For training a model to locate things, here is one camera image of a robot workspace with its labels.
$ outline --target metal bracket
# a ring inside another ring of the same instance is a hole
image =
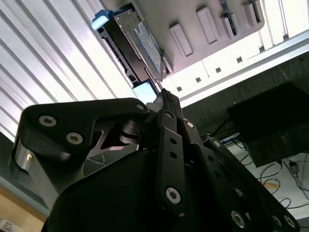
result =
[[[156,195],[162,207],[182,217],[187,205],[183,139],[177,134],[177,118],[167,110],[158,113],[159,145]]]

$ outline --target ribbed aluminum surface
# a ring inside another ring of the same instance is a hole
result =
[[[91,30],[99,0],[0,1],[0,132],[33,104],[136,97]]]

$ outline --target black box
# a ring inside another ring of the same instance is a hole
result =
[[[228,109],[257,167],[309,151],[308,104],[286,83]]]

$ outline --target hard drive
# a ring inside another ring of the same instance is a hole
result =
[[[134,86],[151,80],[158,88],[159,81],[166,77],[166,66],[157,43],[134,8],[115,13],[98,32]]]

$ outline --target wooden surface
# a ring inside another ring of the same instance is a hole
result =
[[[0,187],[0,219],[7,219],[22,232],[40,232],[45,218],[27,204]]]

